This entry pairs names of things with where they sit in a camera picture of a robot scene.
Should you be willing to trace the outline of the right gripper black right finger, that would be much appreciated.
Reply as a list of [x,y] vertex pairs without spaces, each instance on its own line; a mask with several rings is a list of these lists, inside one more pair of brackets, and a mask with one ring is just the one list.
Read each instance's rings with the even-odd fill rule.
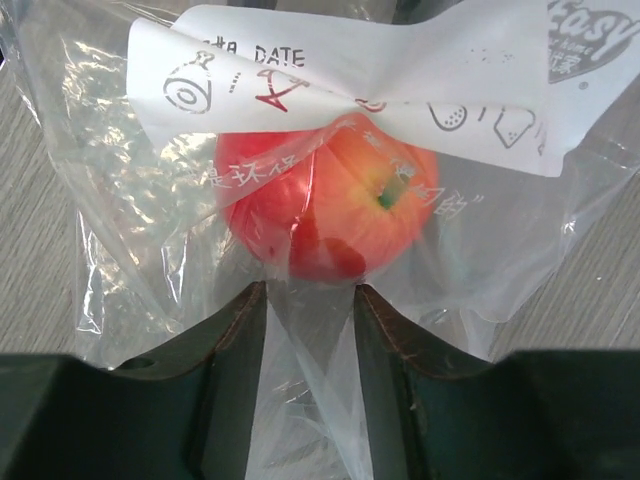
[[353,300],[377,479],[635,479],[639,354],[529,350],[495,362],[398,312]]

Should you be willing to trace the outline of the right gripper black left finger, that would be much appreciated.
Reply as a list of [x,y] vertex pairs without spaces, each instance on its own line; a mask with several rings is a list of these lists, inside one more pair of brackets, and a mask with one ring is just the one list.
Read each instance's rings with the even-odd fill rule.
[[267,292],[108,370],[71,355],[1,358],[5,479],[241,479],[247,471]]

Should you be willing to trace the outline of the red yellow fake apple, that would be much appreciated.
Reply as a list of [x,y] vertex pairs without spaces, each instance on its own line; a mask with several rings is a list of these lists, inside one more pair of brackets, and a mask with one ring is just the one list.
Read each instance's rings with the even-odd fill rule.
[[222,134],[215,167],[232,234],[292,277],[359,279],[394,262],[434,212],[435,152],[385,134],[362,114],[310,131]]

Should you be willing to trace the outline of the clear zip top bag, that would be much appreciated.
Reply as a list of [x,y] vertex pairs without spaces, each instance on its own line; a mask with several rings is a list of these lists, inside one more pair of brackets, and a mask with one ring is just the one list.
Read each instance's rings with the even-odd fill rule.
[[5,1],[50,158],[115,261],[106,364],[253,280],[249,479],[372,476],[353,310],[370,283],[480,355],[637,158],[590,149],[639,74],[635,1]]

